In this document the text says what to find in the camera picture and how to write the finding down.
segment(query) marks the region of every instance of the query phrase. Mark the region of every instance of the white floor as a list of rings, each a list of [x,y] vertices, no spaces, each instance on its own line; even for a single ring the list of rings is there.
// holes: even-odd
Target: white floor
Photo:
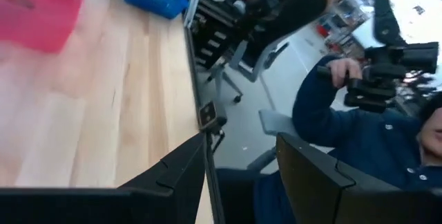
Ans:
[[[226,138],[215,153],[216,167],[246,169],[260,154],[272,148],[276,139],[262,132],[258,111],[273,109],[291,115],[296,92],[308,71],[323,56],[323,40],[307,26],[288,38],[289,47],[275,60],[272,67],[262,74],[261,80],[249,82],[241,74],[227,70],[227,73],[242,89],[244,96],[239,104],[232,99],[236,93],[226,84],[222,88],[222,102],[226,106],[228,122],[224,127]],[[207,75],[199,76],[204,83]],[[203,98],[214,98],[214,83],[202,86]],[[341,109],[340,97],[334,107]],[[276,161],[263,172],[277,170]]]

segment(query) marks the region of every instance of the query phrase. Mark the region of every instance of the wooden table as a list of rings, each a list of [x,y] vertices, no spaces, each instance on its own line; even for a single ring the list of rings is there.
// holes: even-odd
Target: wooden table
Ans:
[[[182,18],[84,0],[60,54],[0,43],[0,116],[0,186],[125,183],[198,132]]]

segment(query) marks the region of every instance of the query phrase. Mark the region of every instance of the hand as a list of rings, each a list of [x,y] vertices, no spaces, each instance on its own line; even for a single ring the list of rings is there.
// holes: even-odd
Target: hand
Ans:
[[[344,87],[347,71],[350,79],[362,79],[362,70],[359,63],[351,58],[336,59],[326,66],[330,68],[333,85],[336,88]]]

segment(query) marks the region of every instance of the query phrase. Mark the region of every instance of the person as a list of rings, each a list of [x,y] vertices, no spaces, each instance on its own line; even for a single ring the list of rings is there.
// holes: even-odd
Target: person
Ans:
[[[317,66],[328,66],[332,80],[318,77]],[[306,142],[334,147],[329,155],[403,190],[442,187],[442,93],[415,118],[393,110],[335,111],[330,106],[347,73],[362,77],[358,62],[333,55],[309,72],[293,107],[298,135]],[[217,172],[226,223],[296,223],[279,171]]]
[[[275,40],[293,33],[327,12],[334,0],[243,0],[248,3],[265,2],[271,8],[269,21],[261,21],[265,31],[256,31],[249,40],[244,62],[254,67],[262,51]]]

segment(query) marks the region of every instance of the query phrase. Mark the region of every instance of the dark blue jacket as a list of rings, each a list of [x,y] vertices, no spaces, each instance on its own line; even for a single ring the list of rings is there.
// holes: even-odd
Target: dark blue jacket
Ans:
[[[317,66],[333,59],[324,57]],[[417,119],[394,111],[334,111],[330,105],[336,92],[330,81],[317,78],[316,67],[304,79],[293,109],[303,140],[335,147],[330,155],[401,189],[442,187],[442,167],[421,166]],[[279,172],[256,182],[254,209],[259,224],[295,222]]]

